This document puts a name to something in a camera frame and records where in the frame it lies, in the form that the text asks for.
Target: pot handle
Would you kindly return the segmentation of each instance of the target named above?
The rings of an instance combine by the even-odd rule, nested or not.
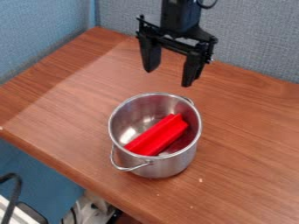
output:
[[[193,104],[193,102],[192,102],[192,99],[191,98],[188,98],[188,97],[185,97],[185,96],[181,96],[181,98],[187,101],[187,102],[189,102],[189,104],[193,106],[195,104]]]
[[[130,172],[138,168],[141,168],[142,166],[146,166],[152,163],[152,161],[146,160],[144,161],[142,164],[138,164],[137,166],[133,166],[133,167],[121,167],[116,164],[114,162],[114,159],[113,159],[113,156],[114,156],[114,145],[112,144],[112,150],[110,150],[110,154],[109,154],[109,161],[110,161],[110,164],[121,171],[121,172]]]

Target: wooden table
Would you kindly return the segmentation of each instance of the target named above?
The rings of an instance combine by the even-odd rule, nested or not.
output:
[[[184,57],[150,74],[133,37],[94,28],[0,88],[0,137],[142,223],[299,223],[299,85],[215,62],[180,87]],[[142,92],[188,96],[197,155],[166,179],[117,171],[108,117]]]

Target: gray wall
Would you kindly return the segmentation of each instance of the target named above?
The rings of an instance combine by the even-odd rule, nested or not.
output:
[[[160,4],[161,0],[98,0],[97,24],[133,34],[136,15],[158,16]],[[297,0],[219,0],[203,12],[200,24],[219,38],[216,60],[299,83]]]
[[[94,25],[94,0],[0,0],[0,84]]]

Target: red object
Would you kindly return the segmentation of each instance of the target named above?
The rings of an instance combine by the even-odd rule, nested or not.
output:
[[[181,136],[188,127],[181,114],[169,114],[126,145],[125,149],[142,156],[156,156]]]

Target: metal pot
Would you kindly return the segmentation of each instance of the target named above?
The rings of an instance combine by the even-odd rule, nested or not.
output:
[[[189,127],[158,156],[141,156],[122,147],[165,116],[179,113]],[[181,172],[193,159],[201,135],[201,117],[188,98],[166,93],[140,94],[114,109],[108,120],[108,133],[113,142],[109,155],[112,165],[120,171],[145,178],[166,178]]]

